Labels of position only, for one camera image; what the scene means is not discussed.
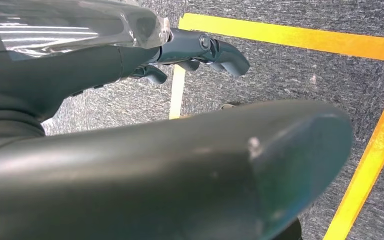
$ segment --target yellow floor line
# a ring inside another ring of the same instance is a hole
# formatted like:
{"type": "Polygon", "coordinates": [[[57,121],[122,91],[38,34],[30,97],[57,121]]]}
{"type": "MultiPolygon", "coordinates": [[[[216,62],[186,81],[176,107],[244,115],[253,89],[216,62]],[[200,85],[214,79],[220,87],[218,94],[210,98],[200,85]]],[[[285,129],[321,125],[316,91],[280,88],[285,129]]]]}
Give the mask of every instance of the yellow floor line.
{"type": "Polygon", "coordinates": [[[171,102],[169,119],[180,118],[182,109],[183,89],[185,87],[186,71],[180,66],[174,66],[173,82],[171,84],[171,102]]]}
{"type": "MultiPolygon", "coordinates": [[[[186,13],[179,28],[384,61],[384,37],[186,13]]],[[[170,118],[179,118],[185,71],[174,70],[170,118]]],[[[384,111],[324,240],[344,240],[384,165],[384,111]]]]}
{"type": "Polygon", "coordinates": [[[384,166],[384,110],[323,240],[345,240],[384,166]]]}
{"type": "Polygon", "coordinates": [[[207,33],[384,60],[384,37],[315,30],[186,13],[188,28],[207,33]]]}

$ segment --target gray carpet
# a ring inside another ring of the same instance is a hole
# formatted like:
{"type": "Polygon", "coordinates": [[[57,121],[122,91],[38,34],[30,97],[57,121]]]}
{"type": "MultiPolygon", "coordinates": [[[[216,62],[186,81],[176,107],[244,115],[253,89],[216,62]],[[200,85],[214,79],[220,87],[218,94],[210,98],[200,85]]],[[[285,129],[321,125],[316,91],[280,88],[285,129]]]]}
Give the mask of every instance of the gray carpet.
{"type": "MultiPolygon", "coordinates": [[[[176,26],[183,13],[384,37],[384,0],[143,0],[176,26]]],[[[230,77],[202,67],[187,73],[182,113],[215,111],[226,102],[313,99],[347,111],[355,143],[348,165],[300,219],[304,240],[321,240],[384,108],[384,62],[221,37],[251,62],[249,74],[230,77]]],[[[50,135],[166,119],[171,83],[127,80],[67,99],[44,124],[50,135]]],[[[384,169],[348,239],[384,240],[384,169]]]]}

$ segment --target yellow tape strip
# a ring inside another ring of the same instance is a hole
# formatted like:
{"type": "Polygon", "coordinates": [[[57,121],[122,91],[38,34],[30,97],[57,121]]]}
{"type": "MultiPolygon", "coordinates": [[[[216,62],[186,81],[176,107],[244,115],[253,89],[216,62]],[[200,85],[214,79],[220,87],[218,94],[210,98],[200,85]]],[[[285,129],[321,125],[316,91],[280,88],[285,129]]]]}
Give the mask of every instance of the yellow tape strip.
{"type": "Polygon", "coordinates": [[[315,30],[186,13],[188,28],[208,33],[384,60],[384,37],[315,30]]]}
{"type": "Polygon", "coordinates": [[[384,165],[384,110],[323,240],[345,240],[384,165]]]}
{"type": "MultiPolygon", "coordinates": [[[[384,61],[384,37],[186,13],[179,28],[384,61]]],[[[173,91],[183,94],[184,73],[173,91]]],[[[180,116],[178,111],[172,117],[180,116]]],[[[384,111],[324,240],[344,240],[384,165],[384,111]]]]}
{"type": "MultiPolygon", "coordinates": [[[[190,30],[183,18],[179,19],[179,29],[190,30]]],[[[174,66],[173,81],[171,83],[171,101],[169,119],[178,119],[181,116],[183,90],[185,88],[186,71],[178,65],[174,66]]]]}

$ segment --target metal bolt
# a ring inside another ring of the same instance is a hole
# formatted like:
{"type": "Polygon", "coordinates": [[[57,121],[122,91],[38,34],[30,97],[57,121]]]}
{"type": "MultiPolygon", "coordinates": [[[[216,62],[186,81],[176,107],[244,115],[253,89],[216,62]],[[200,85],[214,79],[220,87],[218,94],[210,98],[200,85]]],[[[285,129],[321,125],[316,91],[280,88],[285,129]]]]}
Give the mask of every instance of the metal bolt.
{"type": "Polygon", "coordinates": [[[202,49],[204,50],[208,50],[210,49],[211,47],[211,41],[210,41],[210,38],[207,37],[207,36],[202,36],[201,39],[200,39],[200,42],[201,42],[201,47],[202,49]]]}

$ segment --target transparent plastic cover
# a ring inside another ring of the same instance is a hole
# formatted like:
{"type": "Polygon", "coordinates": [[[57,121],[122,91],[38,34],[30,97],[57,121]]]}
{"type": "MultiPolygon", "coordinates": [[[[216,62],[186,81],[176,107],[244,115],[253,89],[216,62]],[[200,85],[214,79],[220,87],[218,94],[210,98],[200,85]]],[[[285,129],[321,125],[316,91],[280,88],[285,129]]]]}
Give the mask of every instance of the transparent plastic cover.
{"type": "Polygon", "coordinates": [[[100,45],[148,49],[169,36],[166,18],[123,1],[0,0],[0,51],[38,58],[100,45]]]}

